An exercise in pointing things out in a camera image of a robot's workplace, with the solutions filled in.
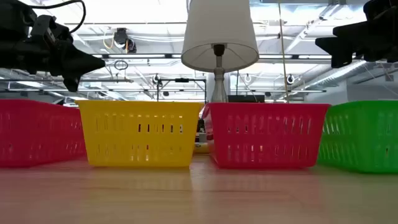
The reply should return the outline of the silver ventilation duct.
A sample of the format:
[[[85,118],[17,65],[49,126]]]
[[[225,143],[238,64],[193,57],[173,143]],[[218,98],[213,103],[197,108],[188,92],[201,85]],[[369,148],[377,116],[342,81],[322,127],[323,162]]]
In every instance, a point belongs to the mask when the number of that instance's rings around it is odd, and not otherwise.
[[[322,73],[321,75],[310,80],[309,82],[306,82],[301,87],[298,87],[298,89],[306,90],[312,86],[315,86],[315,85],[318,85],[321,83],[325,83],[328,81],[333,81],[333,80],[336,80],[337,78],[344,77],[345,75],[349,74],[349,72],[351,72],[359,67],[362,67],[364,64],[366,64],[365,60],[358,60],[356,62],[353,62],[353,63],[351,63],[347,66],[341,67],[341,68],[332,68],[330,71]]]

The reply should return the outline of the yellow plastic basket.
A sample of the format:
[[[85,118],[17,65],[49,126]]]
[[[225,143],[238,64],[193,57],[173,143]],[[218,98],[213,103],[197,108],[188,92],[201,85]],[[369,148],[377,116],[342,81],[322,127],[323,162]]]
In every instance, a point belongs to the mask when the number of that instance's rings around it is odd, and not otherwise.
[[[94,167],[188,167],[203,103],[77,101]]]

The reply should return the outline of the white shade table lamp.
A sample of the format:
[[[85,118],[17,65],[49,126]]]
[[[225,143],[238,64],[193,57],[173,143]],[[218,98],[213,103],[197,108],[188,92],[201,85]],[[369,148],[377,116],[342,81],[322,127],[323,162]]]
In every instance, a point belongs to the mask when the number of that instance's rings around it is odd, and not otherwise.
[[[180,58],[188,68],[213,73],[211,102],[227,102],[225,73],[259,60],[249,0],[191,0]]]

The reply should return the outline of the black flat box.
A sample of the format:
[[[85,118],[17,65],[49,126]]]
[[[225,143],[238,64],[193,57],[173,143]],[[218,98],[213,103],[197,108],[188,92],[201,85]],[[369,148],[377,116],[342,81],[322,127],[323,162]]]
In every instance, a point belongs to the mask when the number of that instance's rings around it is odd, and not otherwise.
[[[264,103],[264,95],[228,95],[230,103]]]

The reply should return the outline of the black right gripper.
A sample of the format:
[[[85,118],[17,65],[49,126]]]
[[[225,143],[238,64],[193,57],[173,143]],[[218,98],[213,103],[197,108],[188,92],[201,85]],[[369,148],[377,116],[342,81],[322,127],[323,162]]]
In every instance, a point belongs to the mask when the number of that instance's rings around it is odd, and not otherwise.
[[[398,0],[369,0],[363,6],[364,22],[333,29],[333,37],[320,37],[316,46],[331,54],[331,66],[352,62],[352,55],[367,62],[398,61]]]

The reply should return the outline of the black ceiling mounted device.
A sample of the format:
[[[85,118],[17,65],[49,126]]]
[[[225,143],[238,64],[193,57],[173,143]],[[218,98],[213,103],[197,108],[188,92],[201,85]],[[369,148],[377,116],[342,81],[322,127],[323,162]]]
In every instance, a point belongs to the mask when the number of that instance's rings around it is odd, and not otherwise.
[[[137,52],[136,43],[127,35],[126,28],[117,28],[113,35],[113,43],[116,47],[123,49],[127,54],[135,54]]]

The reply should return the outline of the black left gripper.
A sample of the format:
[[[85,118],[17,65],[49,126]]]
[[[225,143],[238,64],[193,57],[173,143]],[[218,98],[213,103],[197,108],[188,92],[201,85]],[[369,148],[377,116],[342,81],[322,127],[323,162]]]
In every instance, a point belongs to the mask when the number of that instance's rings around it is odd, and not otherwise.
[[[67,90],[76,92],[80,76],[103,68],[104,60],[78,50],[69,28],[55,22],[54,16],[33,21],[20,19],[21,30],[0,27],[0,67],[38,71],[63,77]]]

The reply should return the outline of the red plastic basket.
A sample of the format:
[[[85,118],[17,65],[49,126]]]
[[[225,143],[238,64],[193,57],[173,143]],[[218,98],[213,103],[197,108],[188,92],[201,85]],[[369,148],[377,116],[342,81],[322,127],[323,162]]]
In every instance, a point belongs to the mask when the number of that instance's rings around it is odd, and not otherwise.
[[[208,103],[210,154],[224,169],[302,169],[315,165],[329,104]]]
[[[33,100],[0,100],[0,167],[86,157],[80,111]]]

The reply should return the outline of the black metal stand frame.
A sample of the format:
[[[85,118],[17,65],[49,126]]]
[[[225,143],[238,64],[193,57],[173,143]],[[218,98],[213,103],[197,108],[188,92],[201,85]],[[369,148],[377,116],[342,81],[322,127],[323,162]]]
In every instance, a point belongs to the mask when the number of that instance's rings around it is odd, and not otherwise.
[[[207,101],[207,80],[206,79],[199,79],[199,78],[158,78],[157,83],[156,83],[156,101],[159,101],[160,98],[160,92],[162,90],[165,90],[164,88],[170,83],[170,82],[175,82],[175,83],[189,83],[193,82],[198,85],[200,90],[204,92],[204,99],[203,102],[206,104]],[[203,82],[204,87],[200,86],[198,83]]]

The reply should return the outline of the green plastic basket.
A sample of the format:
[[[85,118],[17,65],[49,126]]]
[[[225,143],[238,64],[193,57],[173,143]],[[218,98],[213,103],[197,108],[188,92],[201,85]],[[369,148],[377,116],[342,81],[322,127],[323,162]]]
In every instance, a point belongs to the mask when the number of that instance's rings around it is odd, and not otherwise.
[[[398,101],[352,101],[329,108],[317,163],[398,174]]]

